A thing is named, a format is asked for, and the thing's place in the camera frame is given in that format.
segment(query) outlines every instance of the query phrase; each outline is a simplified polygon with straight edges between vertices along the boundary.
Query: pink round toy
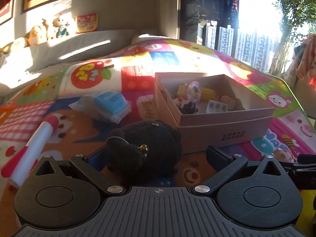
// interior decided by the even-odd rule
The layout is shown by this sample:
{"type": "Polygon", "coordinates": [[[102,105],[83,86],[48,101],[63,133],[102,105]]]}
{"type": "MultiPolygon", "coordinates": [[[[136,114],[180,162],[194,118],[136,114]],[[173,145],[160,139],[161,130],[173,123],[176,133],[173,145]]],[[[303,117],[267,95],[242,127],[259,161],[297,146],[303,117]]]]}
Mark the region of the pink round toy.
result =
{"type": "Polygon", "coordinates": [[[202,88],[200,84],[196,81],[188,84],[188,87],[185,92],[186,99],[188,101],[198,102],[201,99],[202,88]]]}

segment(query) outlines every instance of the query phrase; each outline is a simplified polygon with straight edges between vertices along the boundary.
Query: small bell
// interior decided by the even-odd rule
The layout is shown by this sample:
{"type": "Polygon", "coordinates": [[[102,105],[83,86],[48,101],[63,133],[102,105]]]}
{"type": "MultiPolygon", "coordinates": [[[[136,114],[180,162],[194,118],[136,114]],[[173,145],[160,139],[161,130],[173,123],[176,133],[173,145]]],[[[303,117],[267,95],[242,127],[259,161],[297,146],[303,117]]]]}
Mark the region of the small bell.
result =
{"type": "Polygon", "coordinates": [[[142,151],[145,151],[145,154],[149,152],[148,147],[146,144],[143,144],[142,146],[139,147],[142,151]]]}

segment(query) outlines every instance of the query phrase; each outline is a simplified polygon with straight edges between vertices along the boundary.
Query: black plush toy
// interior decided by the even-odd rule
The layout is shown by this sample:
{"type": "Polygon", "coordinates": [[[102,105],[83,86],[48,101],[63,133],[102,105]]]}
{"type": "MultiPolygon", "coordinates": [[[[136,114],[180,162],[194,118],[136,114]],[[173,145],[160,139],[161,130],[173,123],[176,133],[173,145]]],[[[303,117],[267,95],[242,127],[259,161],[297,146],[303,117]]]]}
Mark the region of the black plush toy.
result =
{"type": "Polygon", "coordinates": [[[181,134],[162,121],[141,121],[113,130],[106,146],[110,170],[119,170],[129,187],[174,172],[182,154],[181,134]]]}

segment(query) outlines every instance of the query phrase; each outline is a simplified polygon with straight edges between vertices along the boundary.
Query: pink checkered pattern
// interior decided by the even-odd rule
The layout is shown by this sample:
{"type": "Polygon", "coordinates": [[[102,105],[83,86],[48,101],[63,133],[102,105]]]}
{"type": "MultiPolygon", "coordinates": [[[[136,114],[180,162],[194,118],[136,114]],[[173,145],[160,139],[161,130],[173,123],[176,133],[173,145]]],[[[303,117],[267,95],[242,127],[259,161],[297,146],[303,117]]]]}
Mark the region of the pink checkered pattern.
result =
{"type": "Polygon", "coordinates": [[[15,108],[0,125],[0,140],[28,141],[53,103],[41,102],[15,108]]]}

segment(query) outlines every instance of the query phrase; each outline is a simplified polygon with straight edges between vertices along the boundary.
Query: metal screw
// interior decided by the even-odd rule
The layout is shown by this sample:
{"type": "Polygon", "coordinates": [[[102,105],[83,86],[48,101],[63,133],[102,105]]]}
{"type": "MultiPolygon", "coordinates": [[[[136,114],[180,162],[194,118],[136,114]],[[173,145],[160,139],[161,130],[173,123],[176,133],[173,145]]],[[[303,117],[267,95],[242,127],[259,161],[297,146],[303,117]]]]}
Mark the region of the metal screw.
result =
{"type": "Polygon", "coordinates": [[[210,188],[206,185],[198,185],[194,188],[196,192],[207,193],[210,191],[210,188]]]}
{"type": "Polygon", "coordinates": [[[108,189],[107,189],[108,192],[110,193],[120,193],[123,191],[123,188],[119,185],[113,185],[113,186],[110,186],[108,189]]]}

